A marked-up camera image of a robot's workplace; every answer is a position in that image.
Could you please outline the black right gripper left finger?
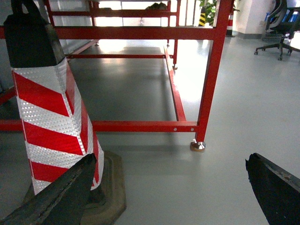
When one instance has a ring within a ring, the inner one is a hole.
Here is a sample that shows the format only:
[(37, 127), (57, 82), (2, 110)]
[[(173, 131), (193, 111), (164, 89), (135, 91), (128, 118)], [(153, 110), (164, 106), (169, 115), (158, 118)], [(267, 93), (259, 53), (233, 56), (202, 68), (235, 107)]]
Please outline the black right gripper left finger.
[(78, 225), (93, 183), (95, 154), (87, 154), (30, 201), (0, 220), (2, 225)]

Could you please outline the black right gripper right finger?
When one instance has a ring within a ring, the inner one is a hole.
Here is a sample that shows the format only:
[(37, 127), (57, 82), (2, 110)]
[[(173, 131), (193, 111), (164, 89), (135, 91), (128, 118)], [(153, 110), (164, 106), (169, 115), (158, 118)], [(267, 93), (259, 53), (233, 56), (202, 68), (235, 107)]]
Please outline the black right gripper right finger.
[(246, 160), (255, 197), (270, 225), (300, 223), (300, 179), (258, 153)]

